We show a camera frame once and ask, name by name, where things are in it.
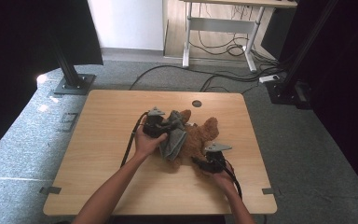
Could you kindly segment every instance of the human arm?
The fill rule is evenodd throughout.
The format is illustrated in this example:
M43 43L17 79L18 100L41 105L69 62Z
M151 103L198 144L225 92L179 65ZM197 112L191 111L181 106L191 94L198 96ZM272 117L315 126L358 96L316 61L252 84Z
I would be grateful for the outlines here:
M233 169L231 169L229 165L227 168L231 171L231 173L233 173ZM242 198L235 189L233 180L228 175L228 173L226 171L222 171L216 174L209 174L209 176L226 195L231 213L235 219L235 223L255 224L252 215L249 213L248 209L243 203Z
M138 168L166 137L164 133L159 138L151 138L138 128L133 157L92 194L73 223L104 223L115 210Z

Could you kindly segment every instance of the forearm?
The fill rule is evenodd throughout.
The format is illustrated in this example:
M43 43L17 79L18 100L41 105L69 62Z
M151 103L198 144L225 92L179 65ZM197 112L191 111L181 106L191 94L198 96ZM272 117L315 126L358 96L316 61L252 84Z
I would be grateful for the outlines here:
M231 208L231 213L235 218L236 224L255 224L255 221L252 218L252 215L249 213L245 204L242 201L240 195L235 190L234 186L227 186L224 189L225 195L227 197L229 207Z
M73 223L104 223L116 208L126 187L145 159L145 156L135 154L95 191Z

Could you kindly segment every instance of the white wall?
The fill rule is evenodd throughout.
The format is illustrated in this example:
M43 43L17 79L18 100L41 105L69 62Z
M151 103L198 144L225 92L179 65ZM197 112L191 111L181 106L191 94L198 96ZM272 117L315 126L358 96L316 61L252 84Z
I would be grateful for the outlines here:
M163 0L89 0L101 48L163 50Z
M163 25L163 43L165 43L165 34L167 33L167 24L168 24L168 4L169 0L162 0L162 25Z

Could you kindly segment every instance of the desk leg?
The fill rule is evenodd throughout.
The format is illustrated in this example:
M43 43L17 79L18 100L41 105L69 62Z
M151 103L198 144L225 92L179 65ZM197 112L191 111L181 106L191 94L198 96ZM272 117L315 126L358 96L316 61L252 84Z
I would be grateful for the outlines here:
M260 7L260 10L258 11L257 19L255 20L255 26L253 28L252 33L250 34L250 38L248 40L248 43L246 47L243 47L243 51L245 52L246 61L249 64L249 69L251 72L255 73L255 62L253 61L253 57L251 54L252 45L255 42L255 35L257 34L258 27L260 26L261 18L263 17L264 13L264 7Z
M187 27L186 27L186 42L185 49L183 50L183 67L188 68L188 62L190 59L190 23L191 23L191 9L193 4L190 2L187 13Z

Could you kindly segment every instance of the metal stand base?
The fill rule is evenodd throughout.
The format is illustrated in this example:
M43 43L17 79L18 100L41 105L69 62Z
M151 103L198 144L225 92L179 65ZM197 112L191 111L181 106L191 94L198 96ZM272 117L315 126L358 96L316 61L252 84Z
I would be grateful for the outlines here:
M252 54L247 53L248 51L246 51L246 46L243 46L242 49L243 49L243 53L245 54L246 61L248 62L249 70L251 70L251 73L257 72L257 69L255 68L255 62L253 60Z
M80 82L77 86L70 86L66 83L65 77L62 78L60 84L54 91L54 94L71 94L71 95L87 95L91 83L94 81L95 75L78 74Z
M190 61L190 46L188 46L188 48L186 48L186 43L185 43L185 49L183 50L183 67L184 68L188 68L189 65L189 61Z
M311 109L310 87L307 83L297 82L292 94L283 94L283 83L266 82L269 99L276 105L295 105L298 109Z

